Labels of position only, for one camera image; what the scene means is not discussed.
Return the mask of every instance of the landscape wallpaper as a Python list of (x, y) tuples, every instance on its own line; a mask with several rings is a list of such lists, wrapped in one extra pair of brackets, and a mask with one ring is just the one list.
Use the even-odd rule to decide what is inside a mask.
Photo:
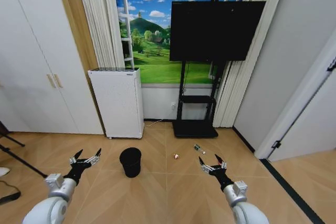
[[(127, 0), (133, 42), (134, 65), (141, 69), (142, 83), (179, 83), (181, 63), (169, 61), (170, 21), (172, 1), (210, 0)], [(119, 13), (124, 12), (124, 0), (117, 0)], [(121, 37), (127, 37), (125, 18), (119, 18)], [(129, 56), (128, 44), (123, 41), (125, 58)], [(210, 64), (191, 62), (187, 83), (211, 83)]]

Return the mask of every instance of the white wall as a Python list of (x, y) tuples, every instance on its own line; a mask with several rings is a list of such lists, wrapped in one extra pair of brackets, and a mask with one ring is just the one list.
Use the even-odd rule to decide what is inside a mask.
[(335, 0), (280, 0), (234, 126), (257, 149), (336, 27)]
[[(176, 119), (178, 88), (142, 88), (143, 115), (146, 119)], [(211, 89), (186, 89), (186, 95), (210, 95)], [(182, 119), (204, 119), (206, 104), (184, 104)]]

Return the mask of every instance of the floor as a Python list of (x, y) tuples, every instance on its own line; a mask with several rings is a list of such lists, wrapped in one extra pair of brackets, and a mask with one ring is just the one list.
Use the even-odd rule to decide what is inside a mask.
[[(283, 188), (242, 143), (232, 129), (218, 129), (216, 139), (176, 139), (172, 124), (160, 122), (145, 127), (141, 140), (109, 140), (100, 135), (14, 133), (26, 143), (21, 148), (4, 138), (0, 142), (37, 166), (44, 173), (69, 171), (68, 158), (84, 149), (92, 156), (102, 148), (101, 160), (86, 170), (68, 209), (64, 223), (234, 223), (232, 212), (217, 180), (202, 172), (198, 156), (216, 164), (214, 153), (227, 161), (227, 175), (248, 185), (248, 201), (269, 218), (270, 223), (311, 223)], [(197, 143), (205, 151), (193, 149)], [(125, 177), (119, 163), (127, 147), (141, 150), (141, 173)], [(43, 179), (5, 153), (0, 166), (12, 171), (0, 178), (17, 186), (22, 196), (0, 206), (2, 223), (21, 223), (23, 217), (48, 190)], [(8, 193), (0, 184), (0, 192)]]
[(335, 223), (336, 150), (272, 162), (325, 223)]

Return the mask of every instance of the wardrobe door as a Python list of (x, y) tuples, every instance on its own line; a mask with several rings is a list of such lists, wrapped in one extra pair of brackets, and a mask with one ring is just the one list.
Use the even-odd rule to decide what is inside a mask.
[(79, 133), (103, 134), (62, 0), (20, 0)]
[(27, 127), (6, 121), (5, 126), (15, 131), (77, 133), (19, 1), (0, 0), (0, 6), (1, 91)]
[(9, 131), (30, 131), (28, 125), (17, 115), (11, 102), (5, 96), (0, 84), (0, 122)]

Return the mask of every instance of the small bottle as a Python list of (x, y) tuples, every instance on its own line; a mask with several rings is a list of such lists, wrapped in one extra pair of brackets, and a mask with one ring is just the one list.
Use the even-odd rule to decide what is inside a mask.
[(203, 155), (205, 154), (205, 151), (198, 144), (195, 144), (194, 148), (195, 148), (195, 150), (197, 150), (199, 152), (202, 152)]

